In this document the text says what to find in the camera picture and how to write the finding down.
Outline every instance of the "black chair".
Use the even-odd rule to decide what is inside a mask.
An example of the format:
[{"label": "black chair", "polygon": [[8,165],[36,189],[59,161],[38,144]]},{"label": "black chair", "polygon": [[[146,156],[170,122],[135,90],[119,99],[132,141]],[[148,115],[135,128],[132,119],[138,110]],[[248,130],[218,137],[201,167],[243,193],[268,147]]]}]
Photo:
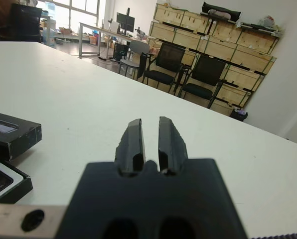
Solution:
[{"label": "black chair", "polygon": [[[225,68],[225,63],[207,56],[200,56],[196,66],[190,72],[188,77],[186,77],[183,87],[180,90],[178,97],[181,97],[182,92],[189,92],[193,95],[199,96],[206,100],[209,100],[207,108],[210,108],[223,85],[223,81],[220,80],[220,76]],[[193,83],[188,83],[189,77],[196,79],[198,81],[207,83],[212,86],[216,86],[214,93],[202,86],[198,86]]]},{"label": "black chair", "polygon": [[[182,62],[184,53],[185,53],[185,49],[183,48],[180,48],[171,44],[163,43],[158,53],[158,56],[149,63],[147,70],[144,72],[144,77],[142,82],[144,82],[145,77],[147,77],[148,78],[147,85],[149,84],[149,79],[157,81],[157,87],[160,82],[166,85],[170,85],[168,90],[169,92],[170,89],[172,88],[173,82],[177,74],[180,72],[183,66],[181,62]],[[167,69],[169,71],[175,72],[176,75],[173,77],[160,71],[150,71],[149,67],[154,61],[156,62],[155,64],[157,66]]]},{"label": "black chair", "polygon": [[8,23],[0,27],[0,41],[36,41],[41,43],[40,17],[42,9],[11,5]]}]

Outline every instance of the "black cushion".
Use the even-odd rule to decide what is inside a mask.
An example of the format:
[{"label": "black cushion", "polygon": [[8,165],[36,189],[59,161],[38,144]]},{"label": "black cushion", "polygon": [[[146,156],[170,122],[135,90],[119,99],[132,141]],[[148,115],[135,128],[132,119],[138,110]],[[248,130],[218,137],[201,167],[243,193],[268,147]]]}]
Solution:
[{"label": "black cushion", "polygon": [[211,90],[192,83],[185,85],[183,90],[207,100],[210,100],[213,95],[213,92]]},{"label": "black cushion", "polygon": [[174,77],[160,71],[145,71],[144,76],[166,85],[173,83]]}]

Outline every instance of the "table leg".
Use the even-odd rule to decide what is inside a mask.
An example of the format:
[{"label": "table leg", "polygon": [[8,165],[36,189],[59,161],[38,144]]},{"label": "table leg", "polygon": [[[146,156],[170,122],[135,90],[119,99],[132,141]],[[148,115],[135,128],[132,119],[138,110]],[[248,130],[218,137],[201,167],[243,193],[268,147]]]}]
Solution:
[{"label": "table leg", "polygon": [[109,56],[109,45],[110,45],[110,36],[108,35],[108,43],[107,43],[107,57]]},{"label": "table leg", "polygon": [[51,19],[47,19],[47,46],[50,46],[50,29],[51,29]]},{"label": "table leg", "polygon": [[83,26],[80,24],[80,29],[79,29],[79,57],[82,56],[82,38],[83,37]]},{"label": "table leg", "polygon": [[102,31],[99,31],[99,39],[98,39],[98,53],[100,56],[101,53],[101,35],[102,35]]},{"label": "table leg", "polygon": [[176,90],[177,90],[177,88],[178,88],[178,86],[179,86],[179,84],[180,84],[180,81],[181,81],[183,75],[184,75],[184,71],[181,70],[181,71],[178,73],[177,81],[176,81],[176,84],[175,84],[175,87],[174,87],[174,95],[176,94]]}]

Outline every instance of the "white table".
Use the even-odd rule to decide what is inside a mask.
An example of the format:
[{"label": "white table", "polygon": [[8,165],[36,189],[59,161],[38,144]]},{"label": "white table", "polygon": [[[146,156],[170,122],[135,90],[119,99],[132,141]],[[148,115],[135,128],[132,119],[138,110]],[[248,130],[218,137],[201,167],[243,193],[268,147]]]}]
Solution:
[{"label": "white table", "polygon": [[[92,30],[99,31],[99,39],[97,40],[97,41],[98,41],[98,51],[97,51],[97,52],[83,52],[83,51],[82,51],[83,27],[86,27],[86,28],[89,28],[89,29],[92,29]],[[101,34],[102,34],[102,33],[108,35],[109,37],[110,37],[110,36],[115,36],[116,38],[125,40],[125,41],[127,41],[127,42],[131,42],[131,41],[140,41],[140,40],[138,40],[138,39],[136,39],[136,38],[134,38],[134,37],[124,36],[124,35],[117,34],[117,33],[114,33],[114,32],[112,32],[112,31],[109,31],[109,30],[100,28],[100,27],[91,26],[91,25],[84,24],[84,23],[80,22],[80,30],[79,30],[79,56],[80,56],[80,57],[81,57],[83,54],[85,54],[85,55],[96,55],[96,56],[100,56],[100,53],[101,53],[101,50],[100,50],[100,47],[101,47],[101,46],[100,46],[100,45],[101,45]],[[110,38],[108,39],[107,56],[109,55],[109,43],[110,43]]]},{"label": "white table", "polygon": [[166,116],[189,157],[216,159],[249,237],[297,233],[291,141],[28,42],[0,42],[0,113],[42,124],[43,140],[14,162],[34,187],[20,204],[67,205],[85,165],[113,161],[136,118],[147,159],[157,162],[158,117]]}]

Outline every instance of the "trash bin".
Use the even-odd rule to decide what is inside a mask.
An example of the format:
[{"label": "trash bin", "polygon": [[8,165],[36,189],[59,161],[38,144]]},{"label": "trash bin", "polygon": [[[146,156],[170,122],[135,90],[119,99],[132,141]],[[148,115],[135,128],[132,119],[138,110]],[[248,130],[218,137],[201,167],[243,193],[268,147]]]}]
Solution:
[{"label": "trash bin", "polygon": [[243,112],[244,111],[233,110],[229,117],[243,122],[248,117],[248,113],[246,112],[244,114]]}]

